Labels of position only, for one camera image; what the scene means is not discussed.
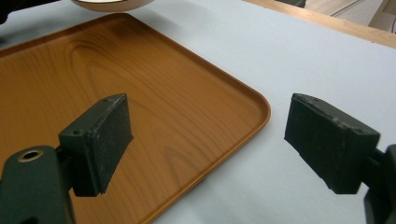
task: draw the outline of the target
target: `orange tray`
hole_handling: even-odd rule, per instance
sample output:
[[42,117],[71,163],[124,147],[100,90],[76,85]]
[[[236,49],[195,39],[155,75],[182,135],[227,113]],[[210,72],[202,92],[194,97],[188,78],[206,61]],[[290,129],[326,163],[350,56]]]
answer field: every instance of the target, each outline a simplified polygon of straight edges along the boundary
[[59,146],[63,128],[121,92],[134,140],[105,195],[71,193],[78,223],[150,222],[270,117],[250,87],[132,16],[113,14],[0,51],[0,164],[28,147]]

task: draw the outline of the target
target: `wooden tray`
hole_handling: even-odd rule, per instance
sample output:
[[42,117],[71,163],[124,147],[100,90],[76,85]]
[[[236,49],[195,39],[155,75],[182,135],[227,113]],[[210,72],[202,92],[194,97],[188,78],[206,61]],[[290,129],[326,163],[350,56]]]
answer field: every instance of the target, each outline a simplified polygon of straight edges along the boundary
[[0,164],[27,147],[59,146],[72,120],[120,92],[129,97],[134,141],[105,195],[71,193],[78,223],[153,220],[270,117],[250,87],[113,14],[0,52]]

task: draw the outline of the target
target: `white table surface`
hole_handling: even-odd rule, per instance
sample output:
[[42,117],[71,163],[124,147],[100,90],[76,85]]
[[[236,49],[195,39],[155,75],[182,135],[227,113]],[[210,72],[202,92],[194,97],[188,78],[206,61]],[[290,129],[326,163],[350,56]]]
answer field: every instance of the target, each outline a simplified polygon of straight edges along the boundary
[[[268,125],[155,223],[365,223],[358,195],[335,195],[283,140],[294,92],[339,107],[396,143],[396,49],[240,0],[156,0],[139,20],[259,91]],[[105,15],[70,1],[10,14],[0,49]]]

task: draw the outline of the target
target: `wood grain pattern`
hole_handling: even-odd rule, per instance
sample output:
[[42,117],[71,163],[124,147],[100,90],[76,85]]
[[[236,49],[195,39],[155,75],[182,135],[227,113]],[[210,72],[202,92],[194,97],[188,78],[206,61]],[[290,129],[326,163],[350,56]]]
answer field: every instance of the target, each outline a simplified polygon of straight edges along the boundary
[[78,223],[151,221],[270,116],[253,89],[114,14],[0,51],[0,164],[27,147],[57,147],[72,120],[120,92],[134,140],[105,195],[72,197]]
[[347,35],[353,35],[361,39],[372,41],[374,43],[388,46],[396,49],[396,34],[378,30],[372,27],[363,26],[351,21],[344,21],[317,12],[309,11],[304,8],[289,6],[277,1],[271,0],[244,0],[251,4],[270,8],[272,10],[291,15],[304,21],[310,21],[315,24],[328,27],[330,29],[342,32]]

